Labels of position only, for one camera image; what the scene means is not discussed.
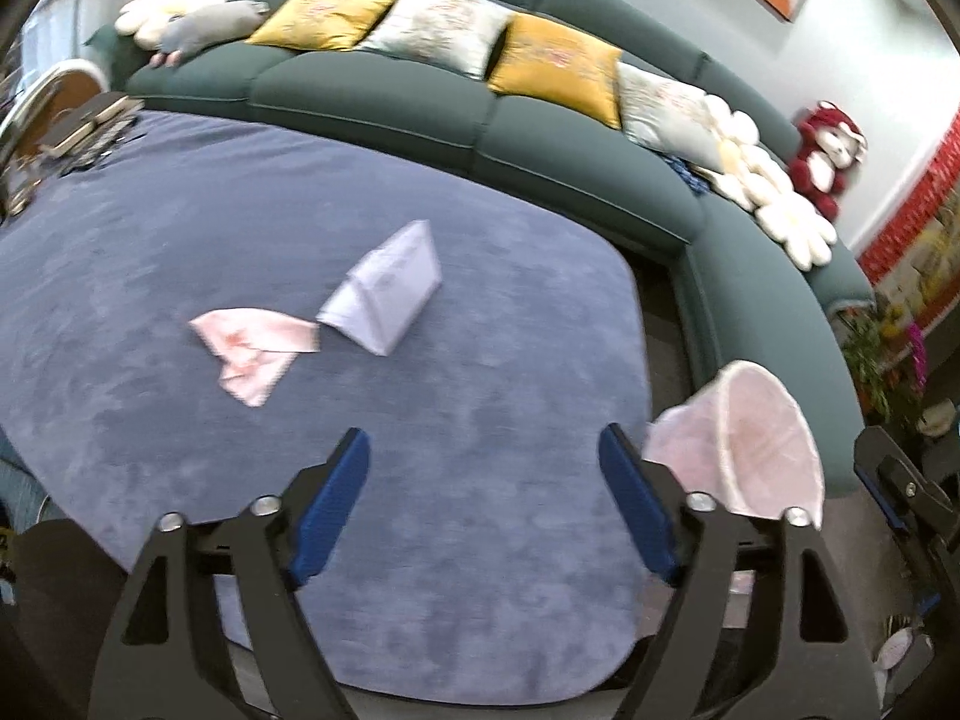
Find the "yellow pillow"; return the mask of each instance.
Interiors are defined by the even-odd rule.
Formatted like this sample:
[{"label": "yellow pillow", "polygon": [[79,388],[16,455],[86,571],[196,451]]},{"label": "yellow pillow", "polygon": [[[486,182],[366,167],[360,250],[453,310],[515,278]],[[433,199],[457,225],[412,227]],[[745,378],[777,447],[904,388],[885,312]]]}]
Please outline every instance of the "yellow pillow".
[{"label": "yellow pillow", "polygon": [[501,95],[565,105],[620,129],[615,91],[620,54],[592,35],[517,13],[487,85]]},{"label": "yellow pillow", "polygon": [[394,0],[287,0],[247,38],[255,46],[302,52],[352,49]]}]

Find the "potted plant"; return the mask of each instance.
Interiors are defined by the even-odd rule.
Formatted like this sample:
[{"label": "potted plant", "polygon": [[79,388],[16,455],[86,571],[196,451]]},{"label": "potted plant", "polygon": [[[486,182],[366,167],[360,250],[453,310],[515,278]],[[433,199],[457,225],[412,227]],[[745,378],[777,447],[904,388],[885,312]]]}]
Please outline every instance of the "potted plant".
[{"label": "potted plant", "polygon": [[907,328],[910,353],[892,360],[880,332],[880,318],[872,310],[850,309],[840,314],[846,329],[844,360],[856,387],[860,408],[868,424],[896,428],[913,435],[923,413],[926,353],[917,324]]}]

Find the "pink fabric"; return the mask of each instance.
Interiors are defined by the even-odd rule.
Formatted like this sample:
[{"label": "pink fabric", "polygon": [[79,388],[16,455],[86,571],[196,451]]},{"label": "pink fabric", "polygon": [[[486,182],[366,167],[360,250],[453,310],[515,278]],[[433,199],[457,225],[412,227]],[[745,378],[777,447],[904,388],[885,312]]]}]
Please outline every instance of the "pink fabric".
[{"label": "pink fabric", "polygon": [[315,322],[260,308],[210,311],[190,326],[224,361],[220,386],[248,406],[262,406],[299,352],[315,352]]}]

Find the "curved sofa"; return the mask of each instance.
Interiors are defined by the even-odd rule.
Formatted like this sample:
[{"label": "curved sofa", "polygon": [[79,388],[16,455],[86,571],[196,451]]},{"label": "curved sofa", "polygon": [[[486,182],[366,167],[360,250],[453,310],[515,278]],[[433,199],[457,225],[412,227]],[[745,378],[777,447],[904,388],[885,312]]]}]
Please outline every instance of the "curved sofa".
[{"label": "curved sofa", "polygon": [[[286,0],[267,1],[277,8]],[[779,160],[793,124],[722,64],[620,0],[495,0],[592,33],[623,61],[700,86],[750,114]],[[151,108],[267,122],[387,151],[529,200],[669,267],[694,383],[727,362],[771,370],[816,439],[827,494],[848,493],[863,428],[829,317],[872,291],[848,250],[804,276],[752,217],[715,194],[695,196],[655,153],[568,108],[498,97],[482,81],[369,52],[293,52],[244,42],[176,69],[111,25],[99,50],[114,88]]]}]

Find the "white wall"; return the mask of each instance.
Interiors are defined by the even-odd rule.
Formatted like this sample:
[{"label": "white wall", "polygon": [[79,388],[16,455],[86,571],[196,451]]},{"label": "white wall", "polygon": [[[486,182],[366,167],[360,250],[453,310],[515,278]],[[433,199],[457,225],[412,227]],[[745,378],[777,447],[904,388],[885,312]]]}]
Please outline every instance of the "white wall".
[{"label": "white wall", "polygon": [[129,1],[40,0],[21,31],[21,83],[28,86],[56,62],[85,56],[83,41]]},{"label": "white wall", "polygon": [[854,251],[896,210],[960,105],[960,56],[901,0],[808,0],[786,23],[756,0],[625,0],[723,62],[793,118],[831,100],[870,159],[837,229]]}]

